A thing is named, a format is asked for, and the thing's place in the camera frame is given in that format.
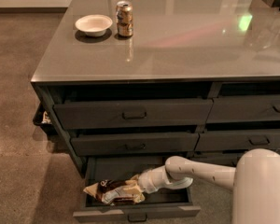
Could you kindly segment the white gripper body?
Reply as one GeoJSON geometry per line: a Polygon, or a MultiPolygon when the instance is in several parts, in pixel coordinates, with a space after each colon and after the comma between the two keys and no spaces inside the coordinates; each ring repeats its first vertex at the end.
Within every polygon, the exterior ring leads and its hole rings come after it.
{"type": "Polygon", "coordinates": [[[185,189],[190,187],[192,183],[191,177],[173,179],[164,166],[146,170],[138,176],[138,186],[147,194],[157,192],[159,189],[185,189]]]}

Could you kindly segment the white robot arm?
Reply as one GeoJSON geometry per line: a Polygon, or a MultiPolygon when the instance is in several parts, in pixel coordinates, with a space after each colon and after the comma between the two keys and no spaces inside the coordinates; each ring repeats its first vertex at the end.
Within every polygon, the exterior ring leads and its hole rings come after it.
{"type": "Polygon", "coordinates": [[[268,149],[246,152],[234,167],[173,156],[139,176],[142,191],[182,189],[194,178],[232,192],[231,224],[280,224],[280,155],[268,149]]]}

